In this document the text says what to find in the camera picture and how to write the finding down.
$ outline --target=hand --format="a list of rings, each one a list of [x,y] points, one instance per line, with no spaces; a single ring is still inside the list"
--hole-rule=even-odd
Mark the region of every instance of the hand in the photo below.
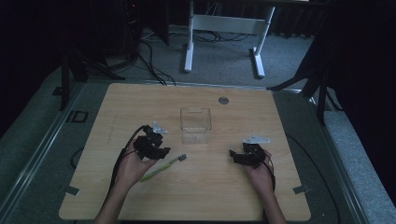
[[[134,149],[134,141],[128,146],[124,155],[124,158],[120,162],[119,170],[117,171],[115,185],[127,192],[157,161],[140,160]]]
[[[272,155],[267,150],[264,150],[264,152],[267,155],[264,162],[268,167],[270,167],[271,172],[273,172],[274,167],[269,164]],[[262,197],[274,192],[271,173],[264,164],[261,164],[257,169],[245,165],[243,165],[243,167],[245,168],[254,189],[257,190]]]

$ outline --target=transparent container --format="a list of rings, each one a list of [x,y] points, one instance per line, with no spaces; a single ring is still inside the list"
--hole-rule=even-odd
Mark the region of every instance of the transparent container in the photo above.
[[[183,144],[205,144],[212,129],[209,108],[181,108],[180,128]]]

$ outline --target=white metal stand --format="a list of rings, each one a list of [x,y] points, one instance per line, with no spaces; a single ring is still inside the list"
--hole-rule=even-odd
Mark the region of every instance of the white metal stand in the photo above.
[[[262,52],[262,46],[264,44],[265,37],[267,36],[274,10],[275,7],[269,8],[269,12],[266,13],[265,20],[195,15],[194,2],[190,1],[189,44],[187,46],[184,70],[186,72],[190,72],[192,68],[192,54],[194,50],[194,43],[192,42],[193,31],[206,30],[247,35],[260,35],[257,48],[253,48],[253,57],[256,63],[257,75],[259,77],[265,77],[264,68],[262,65],[262,56],[260,53]]]

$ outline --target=wooden tabletop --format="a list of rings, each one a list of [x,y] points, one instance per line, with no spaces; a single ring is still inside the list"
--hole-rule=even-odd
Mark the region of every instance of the wooden tabletop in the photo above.
[[[220,104],[220,97],[229,103]],[[182,144],[180,108],[190,107],[210,108],[207,144]],[[301,182],[271,92],[134,84],[109,86],[70,183],[79,194],[65,194],[61,218],[95,218],[121,149],[136,129],[153,121],[168,131],[162,147],[171,150],[148,173],[181,154],[187,159],[133,186],[119,219],[261,220],[262,203],[229,155],[229,149],[242,153],[242,139],[253,134],[270,139],[261,146],[273,155],[276,197],[286,219],[310,218],[305,195],[293,191]]]

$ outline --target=forearm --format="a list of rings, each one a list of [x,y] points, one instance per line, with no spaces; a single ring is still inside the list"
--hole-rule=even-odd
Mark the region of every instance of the forearm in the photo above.
[[[116,223],[127,194],[128,190],[115,185],[110,190],[94,223]]]
[[[273,192],[265,193],[261,195],[262,203],[264,206],[264,212],[267,216],[269,224],[284,224],[286,219],[283,216],[282,210],[279,207],[277,198]]]

